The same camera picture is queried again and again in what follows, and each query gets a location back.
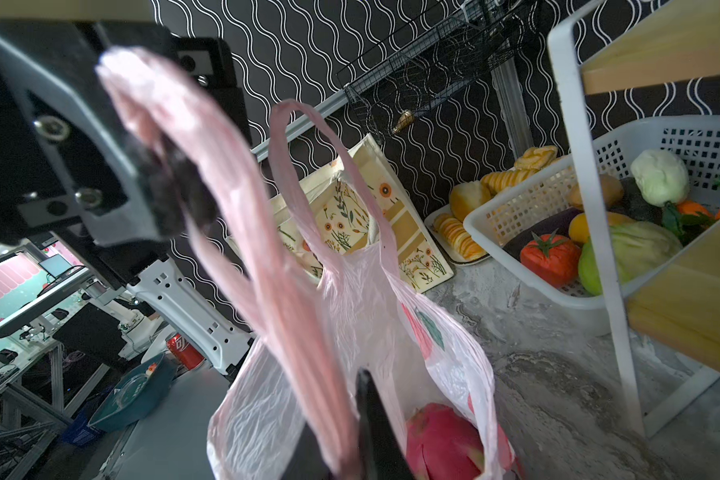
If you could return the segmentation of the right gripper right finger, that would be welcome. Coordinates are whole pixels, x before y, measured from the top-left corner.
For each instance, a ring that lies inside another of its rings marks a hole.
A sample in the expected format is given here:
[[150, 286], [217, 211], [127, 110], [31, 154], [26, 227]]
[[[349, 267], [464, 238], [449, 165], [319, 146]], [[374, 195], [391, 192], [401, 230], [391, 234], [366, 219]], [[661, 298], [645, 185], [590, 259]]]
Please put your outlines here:
[[356, 376], [356, 406], [363, 479], [413, 480], [372, 375], [366, 369], [360, 369]]

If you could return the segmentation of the cream canvas tote bag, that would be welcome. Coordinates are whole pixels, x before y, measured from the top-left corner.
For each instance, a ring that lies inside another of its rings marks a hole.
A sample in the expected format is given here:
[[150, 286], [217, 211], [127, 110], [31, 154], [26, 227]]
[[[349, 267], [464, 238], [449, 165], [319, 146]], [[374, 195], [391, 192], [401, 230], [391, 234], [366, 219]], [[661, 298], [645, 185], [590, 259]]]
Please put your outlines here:
[[[366, 135], [348, 153], [393, 230], [400, 278], [420, 293], [452, 278], [452, 268], [375, 139]], [[342, 160], [336, 158], [300, 181], [323, 243], [342, 255], [367, 245], [372, 223], [362, 199], [346, 179]], [[291, 219], [285, 201], [276, 196], [270, 200], [270, 207], [282, 242], [307, 273], [318, 281], [322, 276], [322, 264]]]

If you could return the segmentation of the pink dragon fruit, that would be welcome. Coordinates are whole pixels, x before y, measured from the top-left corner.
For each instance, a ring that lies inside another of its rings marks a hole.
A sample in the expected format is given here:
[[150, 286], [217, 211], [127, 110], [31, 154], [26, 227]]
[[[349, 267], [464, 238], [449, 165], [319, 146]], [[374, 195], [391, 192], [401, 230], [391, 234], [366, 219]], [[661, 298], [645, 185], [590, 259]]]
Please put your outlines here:
[[477, 428], [450, 406], [425, 405], [406, 429], [405, 457], [416, 479], [475, 479], [485, 472]]

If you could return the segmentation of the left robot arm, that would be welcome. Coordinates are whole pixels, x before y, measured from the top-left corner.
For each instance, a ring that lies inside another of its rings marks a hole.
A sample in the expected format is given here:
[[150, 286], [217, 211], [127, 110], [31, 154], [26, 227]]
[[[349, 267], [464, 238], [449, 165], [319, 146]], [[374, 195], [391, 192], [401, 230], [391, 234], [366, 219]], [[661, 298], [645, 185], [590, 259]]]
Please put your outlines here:
[[171, 141], [160, 158], [127, 131], [95, 68], [112, 47], [169, 59], [249, 129], [231, 52], [219, 38], [180, 38], [151, 22], [0, 19], [0, 243], [58, 237], [108, 287], [147, 302], [221, 374], [251, 338], [186, 281], [168, 255], [219, 211]]

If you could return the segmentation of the pink plastic grocery bag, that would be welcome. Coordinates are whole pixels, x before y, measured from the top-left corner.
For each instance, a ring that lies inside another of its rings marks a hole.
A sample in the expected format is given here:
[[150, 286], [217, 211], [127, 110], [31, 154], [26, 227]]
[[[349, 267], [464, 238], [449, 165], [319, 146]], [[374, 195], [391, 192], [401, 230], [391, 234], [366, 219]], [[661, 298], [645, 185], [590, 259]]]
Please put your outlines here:
[[[281, 479], [305, 424], [335, 478], [363, 478], [360, 369], [371, 373], [404, 457], [406, 421], [425, 405], [441, 403], [479, 432], [485, 472], [475, 479], [502, 479], [516, 469], [483, 348], [400, 278], [389, 222], [313, 107], [295, 100], [273, 107], [269, 164], [291, 218], [322, 264], [318, 281], [282, 242], [258, 164], [208, 93], [170, 60], [141, 47], [108, 49], [96, 72], [131, 134], [160, 158], [171, 141], [197, 167], [244, 262], [236, 268], [188, 221], [197, 260], [256, 335], [210, 420], [207, 454], [216, 478]], [[340, 155], [346, 182], [372, 219], [374, 240], [366, 247], [342, 255], [323, 243], [288, 151], [286, 126], [294, 112], [309, 117]]]

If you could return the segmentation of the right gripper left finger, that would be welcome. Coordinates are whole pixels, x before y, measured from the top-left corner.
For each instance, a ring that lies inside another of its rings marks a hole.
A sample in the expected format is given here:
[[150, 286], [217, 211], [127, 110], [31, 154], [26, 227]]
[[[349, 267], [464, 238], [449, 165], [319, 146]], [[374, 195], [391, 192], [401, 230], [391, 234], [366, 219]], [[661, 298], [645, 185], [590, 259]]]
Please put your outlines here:
[[281, 480], [332, 480], [325, 465], [317, 439], [308, 424], [304, 425], [294, 453]]

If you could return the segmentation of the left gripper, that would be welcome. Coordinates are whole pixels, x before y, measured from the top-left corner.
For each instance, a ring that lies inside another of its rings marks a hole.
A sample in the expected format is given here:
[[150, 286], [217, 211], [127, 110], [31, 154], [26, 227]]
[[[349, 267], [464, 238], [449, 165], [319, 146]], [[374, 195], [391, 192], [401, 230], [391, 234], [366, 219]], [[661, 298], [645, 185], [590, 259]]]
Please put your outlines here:
[[107, 285], [134, 285], [184, 230], [218, 210], [175, 147], [161, 161], [124, 127], [95, 68], [143, 47], [183, 69], [249, 129], [227, 43], [151, 22], [0, 19], [0, 243], [52, 233]]

